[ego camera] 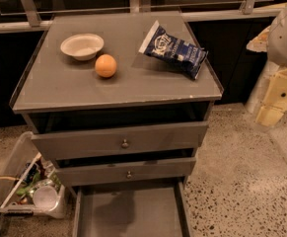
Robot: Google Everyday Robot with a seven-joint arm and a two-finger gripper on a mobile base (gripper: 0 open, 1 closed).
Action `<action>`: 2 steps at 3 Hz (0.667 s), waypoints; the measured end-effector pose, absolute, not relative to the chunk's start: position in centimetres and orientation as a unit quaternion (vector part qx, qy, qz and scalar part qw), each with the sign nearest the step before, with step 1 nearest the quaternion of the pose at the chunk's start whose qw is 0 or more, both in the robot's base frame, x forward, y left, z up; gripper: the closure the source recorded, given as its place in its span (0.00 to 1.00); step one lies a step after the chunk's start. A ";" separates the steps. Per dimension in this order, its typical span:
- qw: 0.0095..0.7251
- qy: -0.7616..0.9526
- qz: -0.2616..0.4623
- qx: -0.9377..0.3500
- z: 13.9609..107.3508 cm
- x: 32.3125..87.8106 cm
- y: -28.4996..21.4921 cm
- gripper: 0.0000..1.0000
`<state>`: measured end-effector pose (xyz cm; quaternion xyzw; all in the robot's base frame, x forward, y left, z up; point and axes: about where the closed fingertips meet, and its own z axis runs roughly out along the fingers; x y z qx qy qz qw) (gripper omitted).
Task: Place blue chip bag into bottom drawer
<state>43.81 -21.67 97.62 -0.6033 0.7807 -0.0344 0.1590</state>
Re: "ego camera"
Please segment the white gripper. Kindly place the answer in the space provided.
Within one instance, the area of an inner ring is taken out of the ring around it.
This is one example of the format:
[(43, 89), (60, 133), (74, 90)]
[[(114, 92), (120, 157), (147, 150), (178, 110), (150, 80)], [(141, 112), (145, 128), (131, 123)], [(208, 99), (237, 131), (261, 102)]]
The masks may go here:
[(255, 121), (264, 126), (274, 126), (287, 111), (287, 68), (279, 70), (270, 77), (270, 83), (264, 97), (264, 104)]

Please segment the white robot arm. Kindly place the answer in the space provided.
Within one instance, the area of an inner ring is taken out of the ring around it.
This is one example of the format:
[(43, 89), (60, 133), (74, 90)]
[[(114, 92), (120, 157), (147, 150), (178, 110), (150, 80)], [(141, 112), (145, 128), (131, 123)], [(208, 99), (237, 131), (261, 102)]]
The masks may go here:
[(276, 125), (287, 111), (287, 3), (271, 25), (249, 41), (247, 49), (266, 52), (267, 59), (279, 66), (269, 77), (255, 120), (264, 126)]

